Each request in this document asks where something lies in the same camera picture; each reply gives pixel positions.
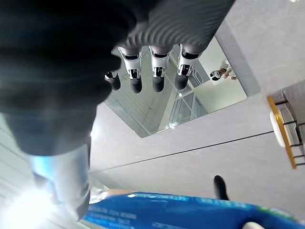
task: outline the grey surface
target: grey surface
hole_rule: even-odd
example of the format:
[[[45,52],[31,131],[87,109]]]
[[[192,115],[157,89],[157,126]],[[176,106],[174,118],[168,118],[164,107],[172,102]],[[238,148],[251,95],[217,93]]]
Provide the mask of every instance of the grey surface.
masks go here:
[[[305,167],[292,170],[274,133],[94,174],[111,188],[214,198],[224,177],[232,200],[279,207],[305,219]]]
[[[234,41],[226,39],[223,27],[218,31],[230,56],[238,45],[265,95],[305,79],[304,10],[302,0],[237,0],[224,20]],[[242,59],[232,61],[243,67]]]
[[[175,129],[140,138],[107,105],[101,104],[93,128],[91,170],[99,171],[148,158],[251,136],[272,127],[264,95],[218,110]]]

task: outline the blue package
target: blue package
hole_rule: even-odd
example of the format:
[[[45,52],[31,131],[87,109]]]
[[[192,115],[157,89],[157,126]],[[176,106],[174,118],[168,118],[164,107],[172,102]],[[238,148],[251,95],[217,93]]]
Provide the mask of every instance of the blue package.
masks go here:
[[[143,192],[109,196],[90,204],[84,220],[109,229],[241,229],[249,221],[265,229],[305,229],[275,208]]]

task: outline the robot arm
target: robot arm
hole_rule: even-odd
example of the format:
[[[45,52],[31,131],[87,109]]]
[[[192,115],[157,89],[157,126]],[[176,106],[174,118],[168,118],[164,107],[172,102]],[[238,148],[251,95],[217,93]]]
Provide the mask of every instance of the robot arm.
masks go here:
[[[156,52],[153,46],[183,43],[176,85],[182,88],[233,2],[0,2],[0,111],[29,155],[36,182],[70,219],[81,219],[88,207],[87,145],[96,106],[110,94],[108,82],[115,79],[109,72],[120,67],[113,48],[120,46],[131,87],[138,93],[140,47],[151,45],[158,91],[170,50]],[[200,48],[187,47],[189,43]]]

